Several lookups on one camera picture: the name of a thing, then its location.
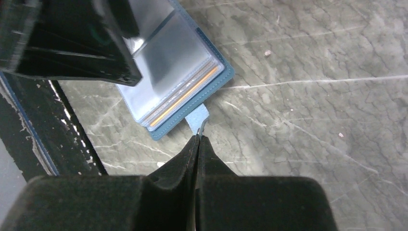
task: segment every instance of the floor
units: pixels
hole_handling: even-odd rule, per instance
[[[316,179],[340,230],[408,225],[408,1],[182,0],[236,76],[205,134],[239,175]],[[159,142],[104,82],[61,85],[110,174],[148,174],[191,136]]]
[[[0,140],[0,226],[13,206],[26,180]]]

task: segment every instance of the marble floor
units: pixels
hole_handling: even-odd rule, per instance
[[[406,230],[408,1],[181,4],[237,73],[205,102],[219,157],[239,175],[316,179],[340,230]],[[154,142],[113,84],[61,85],[110,174],[149,174],[191,136],[182,122]]]

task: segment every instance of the black object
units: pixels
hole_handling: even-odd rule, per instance
[[[0,7],[0,71],[129,86],[141,80],[123,39],[139,34],[128,0],[3,0]]]
[[[317,182],[238,177],[193,136],[148,176],[43,177],[28,184],[1,231],[335,231]]]
[[[9,92],[8,101],[0,96],[0,139],[27,181],[43,167],[52,175],[106,174],[57,81],[1,72],[0,79],[0,91]]]

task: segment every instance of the debris speck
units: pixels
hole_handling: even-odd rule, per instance
[[[163,166],[163,165],[165,165],[164,162],[157,162],[157,166],[158,166],[158,167],[161,167],[161,166]]]
[[[267,50],[267,51],[265,52],[265,57],[269,57],[271,54],[272,54],[272,52],[271,52],[270,50]]]

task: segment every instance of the black metal frame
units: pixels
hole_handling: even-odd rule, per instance
[[[0,138],[26,180],[107,174],[57,81],[0,75]]]

